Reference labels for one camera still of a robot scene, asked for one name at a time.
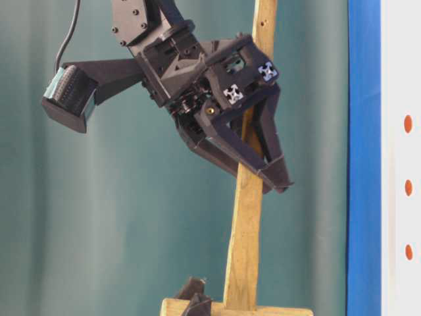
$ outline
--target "wooden plank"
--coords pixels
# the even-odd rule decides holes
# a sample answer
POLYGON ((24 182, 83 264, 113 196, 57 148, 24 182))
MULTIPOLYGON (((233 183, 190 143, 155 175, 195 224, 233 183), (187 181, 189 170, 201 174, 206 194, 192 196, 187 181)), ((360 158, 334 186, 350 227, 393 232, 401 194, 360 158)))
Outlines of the wooden plank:
MULTIPOLYGON (((189 301, 167 298, 162 302, 160 316, 179 316, 189 301)), ((312 316, 312 311, 299 308, 280 308, 259 306, 255 311, 233 311, 224 308, 223 303, 212 302, 211 316, 312 316)))
MULTIPOLYGON (((277 0, 256 0, 253 22, 254 41, 271 58, 274 52, 277 6, 277 0)), ((247 111, 244 117, 243 139, 261 153, 257 135, 250 124, 253 109, 247 111)), ((262 180, 240 164, 226 268, 226 309, 254 311, 257 308, 261 205, 262 180)))

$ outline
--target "bolt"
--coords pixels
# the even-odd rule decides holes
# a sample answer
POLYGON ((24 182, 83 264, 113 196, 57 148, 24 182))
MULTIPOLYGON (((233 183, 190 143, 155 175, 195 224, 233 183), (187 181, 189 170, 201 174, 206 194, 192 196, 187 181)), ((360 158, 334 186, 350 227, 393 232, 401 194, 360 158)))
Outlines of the bolt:
POLYGON ((206 113, 209 114, 209 115, 213 115, 213 114, 215 114, 215 109, 213 107, 208 107, 206 109, 206 113))

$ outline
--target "gripper jaw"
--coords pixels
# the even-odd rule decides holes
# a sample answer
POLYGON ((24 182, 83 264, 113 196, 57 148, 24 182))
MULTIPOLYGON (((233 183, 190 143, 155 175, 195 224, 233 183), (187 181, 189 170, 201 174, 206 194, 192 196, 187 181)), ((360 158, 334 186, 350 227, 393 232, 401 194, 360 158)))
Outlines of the gripper jaw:
POLYGON ((133 58, 63 64, 42 100, 47 114, 86 133, 96 105, 141 82, 194 153, 234 176, 245 165, 262 178, 264 193, 291 186, 274 122, 279 71, 252 37, 200 43, 173 0, 112 5, 112 31, 133 58), (262 155, 241 139, 243 114, 252 107, 262 155))

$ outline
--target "teal backdrop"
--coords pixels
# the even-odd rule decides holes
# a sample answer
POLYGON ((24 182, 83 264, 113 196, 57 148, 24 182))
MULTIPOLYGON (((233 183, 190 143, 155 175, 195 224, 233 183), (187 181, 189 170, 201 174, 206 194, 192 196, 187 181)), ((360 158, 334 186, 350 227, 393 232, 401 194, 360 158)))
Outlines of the teal backdrop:
MULTIPOLYGON (((252 0, 177 0, 200 40, 251 32, 252 0)), ((87 136, 41 95, 74 3, 0 8, 0 314, 158 315, 190 275, 222 300, 234 179, 190 153, 136 86, 97 108, 87 136)), ((264 197, 259 304, 345 314, 346 0, 279 0, 278 132, 295 185, 264 197)), ((110 1, 82 1, 64 61, 129 57, 110 1)))

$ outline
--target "blue border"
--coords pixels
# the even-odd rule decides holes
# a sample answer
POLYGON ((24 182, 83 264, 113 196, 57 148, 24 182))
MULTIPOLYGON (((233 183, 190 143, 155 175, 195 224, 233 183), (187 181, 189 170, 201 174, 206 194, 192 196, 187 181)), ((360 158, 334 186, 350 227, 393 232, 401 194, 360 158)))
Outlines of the blue border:
POLYGON ((380 0, 349 0, 348 316, 380 316, 380 0))

